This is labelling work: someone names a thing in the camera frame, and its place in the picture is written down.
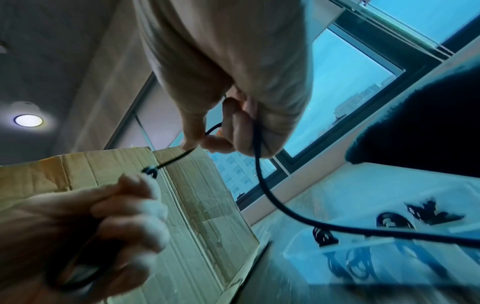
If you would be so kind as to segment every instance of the ceiling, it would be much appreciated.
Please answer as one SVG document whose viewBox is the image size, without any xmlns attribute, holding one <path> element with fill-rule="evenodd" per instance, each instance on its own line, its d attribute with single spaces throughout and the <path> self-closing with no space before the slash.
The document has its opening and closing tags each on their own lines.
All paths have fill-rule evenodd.
<svg viewBox="0 0 480 304">
<path fill-rule="evenodd" d="M 63 119 L 119 0 L 0 0 L 0 165 L 50 156 Z M 44 124 L 13 123 L 13 102 L 40 107 Z"/>
</svg>

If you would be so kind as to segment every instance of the cardboard box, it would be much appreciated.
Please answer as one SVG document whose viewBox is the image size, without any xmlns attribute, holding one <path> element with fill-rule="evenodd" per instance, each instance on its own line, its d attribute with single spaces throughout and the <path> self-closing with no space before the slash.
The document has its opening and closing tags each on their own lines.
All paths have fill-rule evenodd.
<svg viewBox="0 0 480 304">
<path fill-rule="evenodd" d="M 179 148 L 129 148 L 0 167 L 0 210 L 36 194 L 115 183 L 123 173 L 138 173 L 179 154 Z M 107 302 L 230 303 L 252 267 L 259 242 L 215 164 L 196 149 L 162 169 L 157 181 L 169 209 L 170 245 L 141 288 Z"/>
</svg>

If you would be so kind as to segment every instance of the round ceiling light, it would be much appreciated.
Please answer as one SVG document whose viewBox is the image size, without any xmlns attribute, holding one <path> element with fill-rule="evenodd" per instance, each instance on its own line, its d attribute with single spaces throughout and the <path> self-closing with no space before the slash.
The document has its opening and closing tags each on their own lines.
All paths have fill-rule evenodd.
<svg viewBox="0 0 480 304">
<path fill-rule="evenodd" d="M 29 128 L 38 127 L 44 122 L 44 120 L 39 116 L 31 115 L 31 114 L 24 114 L 24 115 L 17 116 L 15 117 L 14 121 L 19 126 L 29 127 Z"/>
</svg>

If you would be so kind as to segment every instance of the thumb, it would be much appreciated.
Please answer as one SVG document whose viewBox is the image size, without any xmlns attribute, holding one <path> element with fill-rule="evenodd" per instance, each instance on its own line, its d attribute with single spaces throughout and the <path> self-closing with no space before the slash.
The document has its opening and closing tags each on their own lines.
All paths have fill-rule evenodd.
<svg viewBox="0 0 480 304">
<path fill-rule="evenodd" d="M 180 110 L 180 116 L 184 136 L 180 146 L 184 151 L 189 151 L 196 148 L 205 137 L 207 113 L 191 113 Z"/>
<path fill-rule="evenodd" d="M 41 209 L 49 216 L 79 216 L 90 214 L 96 203 L 119 194 L 119 184 L 106 185 L 80 190 L 46 193 L 30 197 L 24 201 L 30 210 Z"/>
</svg>

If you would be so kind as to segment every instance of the hand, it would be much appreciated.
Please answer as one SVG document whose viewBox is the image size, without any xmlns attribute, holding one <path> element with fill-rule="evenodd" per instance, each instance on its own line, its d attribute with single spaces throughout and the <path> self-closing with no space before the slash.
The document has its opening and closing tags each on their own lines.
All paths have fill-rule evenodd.
<svg viewBox="0 0 480 304">
<path fill-rule="evenodd" d="M 34 196 L 0 213 L 2 303 L 95 303 L 142 285 L 168 244 L 167 208 L 152 178 L 123 175 L 117 184 Z M 44 283 L 44 269 L 81 223 L 103 219 L 97 237 L 125 243 L 114 269 L 89 292 L 62 293 Z"/>
<path fill-rule="evenodd" d="M 147 58 L 180 112 L 184 150 L 253 156 L 254 122 L 262 157 L 282 149 L 312 93 L 308 3 L 134 0 Z M 207 112 L 233 84 L 244 93 L 223 103 L 223 137 L 205 137 Z"/>
</svg>

